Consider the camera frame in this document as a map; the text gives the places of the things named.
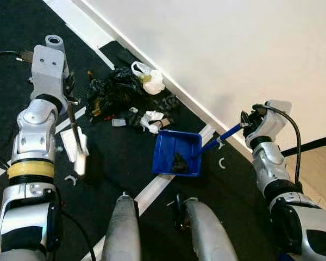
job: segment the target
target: white floor line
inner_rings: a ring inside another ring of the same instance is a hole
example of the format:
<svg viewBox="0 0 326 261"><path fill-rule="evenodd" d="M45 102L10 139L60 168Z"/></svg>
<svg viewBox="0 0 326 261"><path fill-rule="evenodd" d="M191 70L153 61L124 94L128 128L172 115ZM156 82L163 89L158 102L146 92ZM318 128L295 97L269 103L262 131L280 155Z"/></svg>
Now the white floor line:
<svg viewBox="0 0 326 261"><path fill-rule="evenodd" d="M71 0L44 1L92 49L114 40Z"/></svg>
<svg viewBox="0 0 326 261"><path fill-rule="evenodd" d="M82 109L79 109L76 113L75 113L75 119L80 118L82 115L84 115L86 112L86 107L83 107ZM70 125L70 120L69 118L67 118L66 120L64 120L63 122L61 122L60 124L58 124L58 126L56 126L55 128L55 134L58 134L62 129L66 128L67 126ZM2 174L4 174L6 171L3 169L0 169L0 176Z"/></svg>
<svg viewBox="0 0 326 261"><path fill-rule="evenodd" d="M206 125L199 134L202 136L202 146L207 144L215 132L211 126ZM163 190L173 180L174 175L161 175L156 176L135 198L139 208L139 216L153 203L153 201L163 192ZM105 236L94 246L93 251L97 261L101 260ZM87 253L81 261L92 261L91 254Z"/></svg>

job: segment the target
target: white wall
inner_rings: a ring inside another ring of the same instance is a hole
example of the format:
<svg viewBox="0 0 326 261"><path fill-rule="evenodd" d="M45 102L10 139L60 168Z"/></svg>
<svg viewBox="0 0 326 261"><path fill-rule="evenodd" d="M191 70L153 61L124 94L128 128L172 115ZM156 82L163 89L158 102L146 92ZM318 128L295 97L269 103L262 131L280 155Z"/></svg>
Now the white wall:
<svg viewBox="0 0 326 261"><path fill-rule="evenodd" d="M303 143L326 136L326 0L85 1L226 126L282 99Z"/></svg>

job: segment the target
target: white plastic clip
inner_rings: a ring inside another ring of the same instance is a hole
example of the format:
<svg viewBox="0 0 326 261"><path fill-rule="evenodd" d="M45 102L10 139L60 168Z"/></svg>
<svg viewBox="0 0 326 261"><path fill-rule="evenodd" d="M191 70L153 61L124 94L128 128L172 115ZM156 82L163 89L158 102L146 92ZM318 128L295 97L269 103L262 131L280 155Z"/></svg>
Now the white plastic clip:
<svg viewBox="0 0 326 261"><path fill-rule="evenodd" d="M225 170L226 167L222 165L222 161L224 161L224 158L221 158L221 159L218 161L218 165L220 166L220 168L222 168L223 170Z"/></svg>
<svg viewBox="0 0 326 261"><path fill-rule="evenodd" d="M220 150L224 146L224 143L219 137L216 139L216 141L219 143L218 149Z"/></svg>
<svg viewBox="0 0 326 261"><path fill-rule="evenodd" d="M76 185L77 178L75 178L74 176L71 176L71 175L66 176L64 178L65 181L67 181L68 179L71 179L72 180L72 183L73 183L74 186Z"/></svg>

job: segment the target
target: blue dustpan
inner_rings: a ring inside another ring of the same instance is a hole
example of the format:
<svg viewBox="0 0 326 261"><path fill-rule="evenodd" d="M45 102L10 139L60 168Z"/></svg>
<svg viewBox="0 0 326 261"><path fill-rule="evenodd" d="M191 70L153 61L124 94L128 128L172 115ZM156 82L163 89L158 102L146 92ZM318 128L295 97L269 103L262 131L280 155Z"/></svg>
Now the blue dustpan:
<svg viewBox="0 0 326 261"><path fill-rule="evenodd" d="M198 177L200 175L200 165L202 162L202 153L242 128L242 124L234 126L229 131L223 133L216 140L202 148L202 137L197 133L175 132L172 130L162 130L159 132L154 148L154 157L152 173L166 175L176 175L184 177ZM174 155L179 153L187 162L188 173L173 173L172 165Z"/></svg>

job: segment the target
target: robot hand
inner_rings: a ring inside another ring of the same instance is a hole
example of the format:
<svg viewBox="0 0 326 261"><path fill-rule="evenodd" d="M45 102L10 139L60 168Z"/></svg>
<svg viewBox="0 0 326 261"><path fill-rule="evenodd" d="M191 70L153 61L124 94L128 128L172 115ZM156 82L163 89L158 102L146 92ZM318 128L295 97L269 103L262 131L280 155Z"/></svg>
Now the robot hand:
<svg viewBox="0 0 326 261"><path fill-rule="evenodd" d="M253 150L257 186L268 204L278 244L295 260L326 260L326 211L303 194L299 182L290 180L285 158L274 143L287 120L264 107L288 114L291 104L271 100L241 115L241 121L250 124L243 135Z"/></svg>

